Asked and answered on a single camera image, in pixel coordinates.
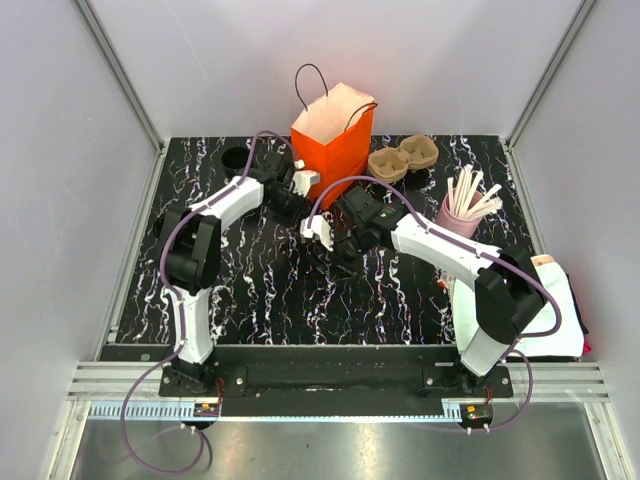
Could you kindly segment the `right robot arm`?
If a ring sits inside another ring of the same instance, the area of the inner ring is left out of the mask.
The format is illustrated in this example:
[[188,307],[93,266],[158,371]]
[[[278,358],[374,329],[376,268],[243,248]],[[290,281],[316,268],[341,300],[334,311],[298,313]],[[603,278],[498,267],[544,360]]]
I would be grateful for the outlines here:
[[560,305],[540,279],[527,252],[517,245],[478,243],[427,220],[396,189],[398,201],[382,204],[361,187],[341,198],[341,210],[354,223],[336,237],[323,215],[305,225],[319,235],[333,257],[347,263],[378,246],[423,260],[462,282],[475,295],[476,331],[460,354],[454,384],[476,396],[489,373],[525,338],[545,338],[560,330]]

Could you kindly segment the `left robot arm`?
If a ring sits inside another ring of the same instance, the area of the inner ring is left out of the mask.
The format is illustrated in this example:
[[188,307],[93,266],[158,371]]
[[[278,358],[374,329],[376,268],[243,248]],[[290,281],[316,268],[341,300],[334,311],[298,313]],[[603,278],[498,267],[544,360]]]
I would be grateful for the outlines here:
[[222,234],[243,215],[266,207],[280,223],[295,224],[308,206],[320,174],[302,160],[277,158],[248,167],[250,151],[232,147],[221,158],[229,183],[186,208],[170,208],[156,228],[158,270],[175,323],[168,372],[196,396],[215,386],[214,341],[209,330],[209,297],[221,265]]

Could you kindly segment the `stack of black cups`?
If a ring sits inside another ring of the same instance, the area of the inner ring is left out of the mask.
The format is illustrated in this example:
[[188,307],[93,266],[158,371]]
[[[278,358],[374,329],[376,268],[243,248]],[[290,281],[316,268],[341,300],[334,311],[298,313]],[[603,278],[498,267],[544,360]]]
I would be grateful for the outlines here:
[[233,146],[224,151],[221,164],[228,179],[241,176],[246,167],[250,150],[244,146]]

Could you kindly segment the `orange paper bag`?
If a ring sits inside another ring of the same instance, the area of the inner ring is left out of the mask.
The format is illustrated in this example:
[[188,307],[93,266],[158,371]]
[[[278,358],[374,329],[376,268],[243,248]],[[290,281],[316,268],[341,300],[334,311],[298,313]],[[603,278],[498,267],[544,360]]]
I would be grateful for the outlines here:
[[328,208],[348,187],[341,184],[322,196],[328,186],[366,169],[375,108],[373,96],[339,82],[305,103],[291,125],[296,154],[308,169],[320,175],[309,198],[319,199],[323,208]]

